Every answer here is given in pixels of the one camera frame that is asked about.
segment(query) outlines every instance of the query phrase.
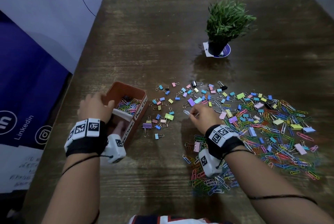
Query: wooden table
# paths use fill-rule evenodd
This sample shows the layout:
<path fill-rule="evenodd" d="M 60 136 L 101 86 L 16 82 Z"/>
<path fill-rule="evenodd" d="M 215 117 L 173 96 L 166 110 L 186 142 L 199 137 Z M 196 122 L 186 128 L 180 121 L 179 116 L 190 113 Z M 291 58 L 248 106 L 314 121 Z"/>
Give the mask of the wooden table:
<path fill-rule="evenodd" d="M 310 112 L 318 131 L 321 180 L 288 179 L 334 216 L 333 20 L 314 0 L 245 0 L 257 16 L 258 30 L 230 43 L 224 59 L 206 58 L 202 43 L 207 7 L 215 0 L 103 0 L 59 116 L 26 197 L 27 223 L 39 223 L 65 162 L 64 143 L 77 121 L 86 94 L 107 91 L 114 81 L 144 89 L 149 100 L 163 96 L 155 88 L 169 85 L 171 97 L 191 80 L 230 91 L 255 89 Z M 172 82 L 180 82 L 177 88 Z M 258 223 L 259 216 L 239 188 L 195 198 L 187 185 L 191 171 L 182 154 L 196 129 L 183 113 L 185 99 L 171 105 L 175 119 L 164 138 L 143 137 L 139 129 L 116 165 L 101 167 L 99 223 L 126 223 L 134 214 L 208 217 Z M 157 114 L 149 108 L 146 115 Z"/>

